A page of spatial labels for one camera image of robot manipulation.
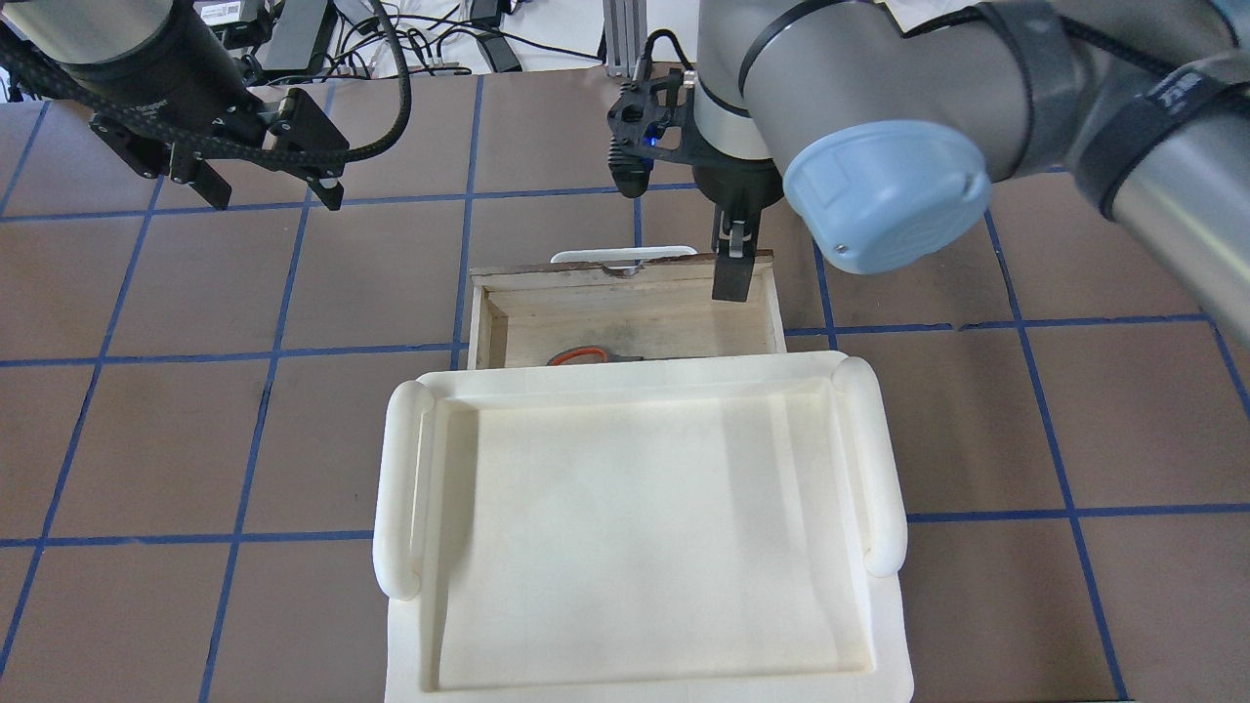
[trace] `white tray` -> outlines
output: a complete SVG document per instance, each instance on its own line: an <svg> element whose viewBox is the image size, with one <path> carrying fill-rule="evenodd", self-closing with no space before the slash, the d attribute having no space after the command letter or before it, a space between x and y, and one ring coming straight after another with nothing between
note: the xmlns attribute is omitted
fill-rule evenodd
<svg viewBox="0 0 1250 703"><path fill-rule="evenodd" d="M386 700L906 702L905 549L861 359L428 374L386 414Z"/></svg>

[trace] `blue joint cap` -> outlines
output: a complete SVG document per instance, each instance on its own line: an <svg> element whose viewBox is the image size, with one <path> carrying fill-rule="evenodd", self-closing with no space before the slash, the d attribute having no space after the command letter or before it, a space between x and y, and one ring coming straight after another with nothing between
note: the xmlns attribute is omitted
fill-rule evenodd
<svg viewBox="0 0 1250 703"><path fill-rule="evenodd" d="M970 139L919 120L825 135L795 156L784 183L825 259L852 274L894 270L955 241L991 190Z"/></svg>

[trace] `tiled surface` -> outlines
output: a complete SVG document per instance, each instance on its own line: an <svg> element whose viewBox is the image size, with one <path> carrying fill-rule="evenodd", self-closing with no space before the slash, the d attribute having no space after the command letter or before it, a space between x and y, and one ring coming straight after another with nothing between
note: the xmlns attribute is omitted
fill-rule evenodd
<svg viewBox="0 0 1250 703"><path fill-rule="evenodd" d="M245 544L209 700L381 700L386 597L364 540Z"/></svg>
<svg viewBox="0 0 1250 703"><path fill-rule="evenodd" d="M81 110L30 141L30 108L0 106L0 176L31 145L0 180L0 700L380 699L381 418L395 384L464 367L468 268L709 249L689 170L609 190L601 70L418 88L338 213L230 164L246 206L164 184L149 213ZM311 93L361 143L392 89ZM788 348L881 379L916 700L1236 699L1250 354L1068 175L998 186L992 215L881 276L764 215Z"/></svg>
<svg viewBox="0 0 1250 703"><path fill-rule="evenodd" d="M1014 330L854 334L839 349L880 378L909 510L1064 507Z"/></svg>
<svg viewBox="0 0 1250 703"><path fill-rule="evenodd" d="M1159 702L1244 698L1250 515L1102 518L1084 525L1134 694Z"/></svg>
<svg viewBox="0 0 1250 703"><path fill-rule="evenodd" d="M195 700L225 562L222 544L49 549L0 700Z"/></svg>
<svg viewBox="0 0 1250 703"><path fill-rule="evenodd" d="M386 402L396 385L446 367L446 352L282 362L269 400L248 529L372 528Z"/></svg>
<svg viewBox="0 0 1250 703"><path fill-rule="evenodd" d="M991 209L1026 318L1198 311L1189 293L1128 230L1090 216L1068 174L995 185Z"/></svg>
<svg viewBox="0 0 1250 703"><path fill-rule="evenodd" d="M0 539L39 537L90 367L0 369Z"/></svg>
<svg viewBox="0 0 1250 703"><path fill-rule="evenodd" d="M901 580L916 703L1115 698L1066 522L912 525Z"/></svg>
<svg viewBox="0 0 1250 703"><path fill-rule="evenodd" d="M0 221L0 359L99 354L140 225Z"/></svg>
<svg viewBox="0 0 1250 703"><path fill-rule="evenodd" d="M154 219L109 352L268 349L299 224L294 209Z"/></svg>
<svg viewBox="0 0 1250 703"><path fill-rule="evenodd" d="M1250 420L1205 323L1029 336L1079 504L1250 502Z"/></svg>
<svg viewBox="0 0 1250 703"><path fill-rule="evenodd" d="M52 534L229 532L264 382L264 362L106 368Z"/></svg>

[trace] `wooden drawer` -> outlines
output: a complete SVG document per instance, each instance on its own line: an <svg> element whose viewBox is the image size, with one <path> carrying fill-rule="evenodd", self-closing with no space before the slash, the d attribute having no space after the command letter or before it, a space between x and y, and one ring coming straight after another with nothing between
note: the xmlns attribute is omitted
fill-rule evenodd
<svg viewBox="0 0 1250 703"><path fill-rule="evenodd" d="M755 260L746 303L711 299L715 255L472 269L469 368L541 367L574 346L668 359L785 352L772 254Z"/></svg>

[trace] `white handle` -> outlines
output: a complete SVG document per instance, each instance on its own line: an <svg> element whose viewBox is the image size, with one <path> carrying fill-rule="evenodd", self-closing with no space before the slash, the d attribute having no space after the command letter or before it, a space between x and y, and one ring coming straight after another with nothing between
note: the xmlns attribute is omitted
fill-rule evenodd
<svg viewBox="0 0 1250 703"><path fill-rule="evenodd" d="M421 574L414 555L419 535L418 469L430 453L435 397L420 382L401 384L386 405L382 468L374 518L374 574L382 592L398 600L421 593Z"/></svg>
<svg viewBox="0 0 1250 703"><path fill-rule="evenodd" d="M649 261L651 259L665 259L668 256L689 256L698 254L691 246L632 246L626 249L578 249L575 251L560 251L551 256L552 264L588 263L599 264L602 261Z"/></svg>
<svg viewBox="0 0 1250 703"><path fill-rule="evenodd" d="M894 465L881 387L872 367L852 357L834 369L834 390L851 430L855 465L864 489L869 524L864 565L878 578L891 577L902 568L908 554L908 514Z"/></svg>

